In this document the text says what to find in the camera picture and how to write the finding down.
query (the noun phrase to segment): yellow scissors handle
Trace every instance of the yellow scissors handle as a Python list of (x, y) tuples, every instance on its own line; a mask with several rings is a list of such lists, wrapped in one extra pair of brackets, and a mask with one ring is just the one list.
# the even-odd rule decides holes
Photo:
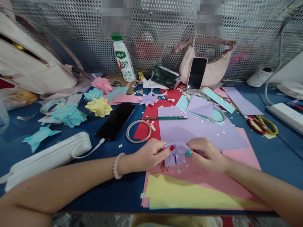
[[(258, 119), (258, 121), (267, 129), (267, 133), (271, 134), (271, 135), (277, 135), (279, 133), (278, 128), (275, 126), (274, 123), (272, 123), (270, 120), (266, 119), (265, 117), (262, 117), (260, 115), (257, 115), (256, 118)], [(264, 123), (264, 121), (266, 121), (271, 128), (273, 129), (273, 131), (271, 131), (267, 125)]]

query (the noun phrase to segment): power strip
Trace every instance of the power strip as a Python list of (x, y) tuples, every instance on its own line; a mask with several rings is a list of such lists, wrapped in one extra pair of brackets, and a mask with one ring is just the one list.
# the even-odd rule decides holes
[(75, 156), (81, 156), (92, 148), (89, 135), (86, 132), (67, 138), (33, 156), (14, 164), (9, 173), (0, 178), (0, 183), (6, 183), (5, 191), (8, 192), (17, 184), (39, 173), (63, 166)]
[(303, 115), (295, 111), (284, 103), (278, 103), (272, 106), (267, 106), (266, 109), (282, 120), (288, 126), (295, 129), (303, 135)]

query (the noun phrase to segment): green nail polish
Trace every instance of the green nail polish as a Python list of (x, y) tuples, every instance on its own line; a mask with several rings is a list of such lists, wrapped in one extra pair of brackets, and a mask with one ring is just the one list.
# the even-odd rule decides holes
[(192, 153), (190, 151), (186, 151), (185, 154), (187, 154), (188, 156), (192, 156)]

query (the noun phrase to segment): green utility knife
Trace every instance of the green utility knife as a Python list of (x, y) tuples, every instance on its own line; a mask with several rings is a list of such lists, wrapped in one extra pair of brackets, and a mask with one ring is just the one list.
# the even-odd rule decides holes
[(143, 119), (149, 119), (149, 120), (187, 120), (186, 116), (181, 117), (157, 117), (157, 118), (143, 118)]

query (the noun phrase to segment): smartphone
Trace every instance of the smartphone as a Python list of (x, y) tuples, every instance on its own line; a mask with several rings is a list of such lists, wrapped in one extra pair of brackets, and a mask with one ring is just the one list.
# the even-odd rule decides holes
[(188, 78), (187, 89), (199, 90), (201, 88), (207, 62), (208, 62), (207, 58), (203, 58), (203, 57), (193, 58), (192, 66)]
[(132, 115), (135, 108), (135, 105), (121, 103), (97, 131), (96, 137), (114, 141), (129, 117)]

